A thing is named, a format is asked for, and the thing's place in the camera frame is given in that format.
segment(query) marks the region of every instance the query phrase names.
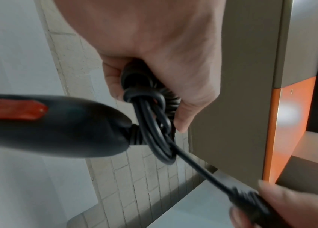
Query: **hair straightener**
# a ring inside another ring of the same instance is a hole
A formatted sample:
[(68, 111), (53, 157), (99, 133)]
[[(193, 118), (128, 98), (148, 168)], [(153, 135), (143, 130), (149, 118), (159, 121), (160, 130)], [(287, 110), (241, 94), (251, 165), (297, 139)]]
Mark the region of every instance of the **hair straightener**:
[(106, 157), (131, 145), (148, 145), (165, 164), (181, 157), (224, 192), (262, 228), (289, 228), (256, 192), (239, 192), (219, 182), (174, 142), (173, 119), (180, 98), (159, 82), (141, 60), (121, 74), (124, 100), (133, 104), (139, 125), (109, 106), (72, 97), (0, 95), (0, 146), (62, 157)]

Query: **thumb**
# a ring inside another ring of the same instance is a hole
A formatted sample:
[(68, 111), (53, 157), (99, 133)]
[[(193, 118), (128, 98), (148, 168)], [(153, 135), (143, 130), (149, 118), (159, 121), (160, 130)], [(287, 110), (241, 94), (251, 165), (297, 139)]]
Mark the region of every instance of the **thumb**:
[(293, 228), (318, 227), (318, 195), (300, 193), (268, 182), (259, 182), (260, 195)]
[(204, 107), (189, 104), (182, 100), (175, 113), (175, 117), (174, 117), (175, 128), (182, 133), (186, 132), (189, 128), (190, 123), (193, 121), (194, 117), (203, 108)]

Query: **black handle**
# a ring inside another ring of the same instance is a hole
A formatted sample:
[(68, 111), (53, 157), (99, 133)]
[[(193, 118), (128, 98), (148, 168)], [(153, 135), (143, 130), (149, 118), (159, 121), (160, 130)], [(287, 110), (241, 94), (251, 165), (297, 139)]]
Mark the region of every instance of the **black handle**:
[(35, 120), (0, 117), (0, 146), (64, 157), (112, 156), (129, 147), (132, 122), (109, 106), (59, 96), (0, 95), (0, 99), (36, 101), (47, 107)]
[(238, 192), (233, 189), (229, 200), (242, 210), (253, 224), (261, 228), (291, 228), (284, 219), (256, 192)]

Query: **finger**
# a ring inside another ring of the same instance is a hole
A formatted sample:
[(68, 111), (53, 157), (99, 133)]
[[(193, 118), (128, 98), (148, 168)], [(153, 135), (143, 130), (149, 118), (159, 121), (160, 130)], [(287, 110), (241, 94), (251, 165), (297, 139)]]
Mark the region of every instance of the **finger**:
[(121, 70), (111, 67), (103, 62), (103, 72), (110, 95), (117, 100), (123, 101), (124, 90), (120, 84)]
[(253, 228), (253, 225), (247, 216), (236, 207), (231, 207), (229, 209), (229, 217), (234, 228)]
[(318, 227), (318, 196), (295, 192), (268, 182), (259, 183), (260, 195), (295, 228)]
[(174, 126), (175, 128), (184, 133), (188, 130), (190, 123), (193, 121), (194, 117), (203, 109), (204, 107), (199, 107), (181, 101), (179, 107), (175, 113)]

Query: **fingernail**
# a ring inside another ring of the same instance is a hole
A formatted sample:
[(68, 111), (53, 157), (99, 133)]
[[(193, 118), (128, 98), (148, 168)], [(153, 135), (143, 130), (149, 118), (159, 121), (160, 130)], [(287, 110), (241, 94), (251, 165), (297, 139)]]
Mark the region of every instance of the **fingernail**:
[(230, 216), (232, 217), (233, 221), (237, 224), (236, 227), (243, 227), (242, 226), (242, 219), (240, 216), (239, 209), (236, 207), (232, 207), (230, 209)]
[(258, 185), (260, 192), (273, 199), (280, 200), (283, 198), (284, 188), (266, 181), (259, 180)]

